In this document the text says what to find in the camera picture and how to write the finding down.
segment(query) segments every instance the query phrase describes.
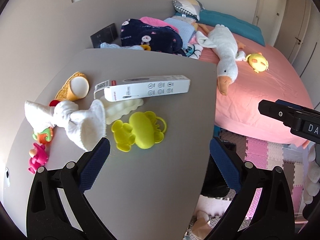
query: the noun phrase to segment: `goose orange beak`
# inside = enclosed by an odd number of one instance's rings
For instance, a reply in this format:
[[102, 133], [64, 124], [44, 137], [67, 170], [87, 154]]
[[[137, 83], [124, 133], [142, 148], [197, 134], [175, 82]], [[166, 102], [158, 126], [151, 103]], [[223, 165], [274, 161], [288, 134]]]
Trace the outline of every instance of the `goose orange beak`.
[[219, 89], [219, 92], [226, 96], [228, 95], [228, 87], [232, 84], [232, 79], [228, 76], [220, 76], [217, 78], [217, 86]]

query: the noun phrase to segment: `pink bed sheet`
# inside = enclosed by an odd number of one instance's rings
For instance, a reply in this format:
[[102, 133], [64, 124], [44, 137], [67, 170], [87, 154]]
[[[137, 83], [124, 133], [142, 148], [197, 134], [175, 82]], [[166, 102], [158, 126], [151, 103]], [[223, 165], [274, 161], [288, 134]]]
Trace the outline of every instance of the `pink bed sheet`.
[[[221, 128], [260, 140], [302, 145], [306, 140], [290, 133], [282, 122], [261, 115], [258, 103], [265, 99], [275, 102], [285, 100], [313, 109], [310, 97], [300, 77], [277, 49], [263, 47], [254, 41], [234, 34], [236, 40], [246, 45], [244, 52], [261, 52], [269, 62], [269, 70], [255, 73], [249, 63], [237, 62], [239, 74], [229, 86], [227, 96], [217, 90], [215, 124]], [[217, 64], [218, 56], [204, 48], [200, 60]]]

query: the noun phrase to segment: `white plush goose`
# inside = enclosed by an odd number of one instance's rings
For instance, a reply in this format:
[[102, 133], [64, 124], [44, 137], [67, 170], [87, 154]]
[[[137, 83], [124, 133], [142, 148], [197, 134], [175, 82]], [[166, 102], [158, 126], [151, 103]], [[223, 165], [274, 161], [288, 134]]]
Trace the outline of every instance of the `white plush goose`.
[[220, 24], [208, 33], [208, 37], [198, 31], [196, 34], [197, 42], [204, 48], [211, 48], [219, 57], [217, 65], [217, 86], [219, 92], [226, 96], [228, 87], [238, 76], [236, 61], [245, 60], [245, 53], [238, 52], [238, 44], [231, 31]]

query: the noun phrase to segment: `teal cushion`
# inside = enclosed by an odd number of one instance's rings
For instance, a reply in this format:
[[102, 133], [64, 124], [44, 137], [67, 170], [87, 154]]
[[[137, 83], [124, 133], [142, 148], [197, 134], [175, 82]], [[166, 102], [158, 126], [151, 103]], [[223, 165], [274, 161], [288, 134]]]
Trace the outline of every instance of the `teal cushion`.
[[207, 24], [212, 27], [215, 27], [217, 24], [221, 24], [228, 27], [232, 33], [239, 34], [240, 36], [255, 41], [262, 46], [266, 45], [258, 26], [228, 14], [203, 9], [200, 11], [200, 20], [198, 23]]

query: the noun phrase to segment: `pink toy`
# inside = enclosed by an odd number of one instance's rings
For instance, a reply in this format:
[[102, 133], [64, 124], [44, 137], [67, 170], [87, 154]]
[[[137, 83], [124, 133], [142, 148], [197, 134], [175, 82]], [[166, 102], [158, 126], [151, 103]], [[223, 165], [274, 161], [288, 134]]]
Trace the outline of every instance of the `pink toy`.
[[37, 169], [41, 166], [44, 166], [48, 161], [48, 155], [45, 152], [45, 146], [38, 145], [37, 143], [33, 144], [34, 149], [31, 149], [29, 151], [29, 154], [31, 156], [29, 160], [29, 171], [32, 174], [35, 174]]

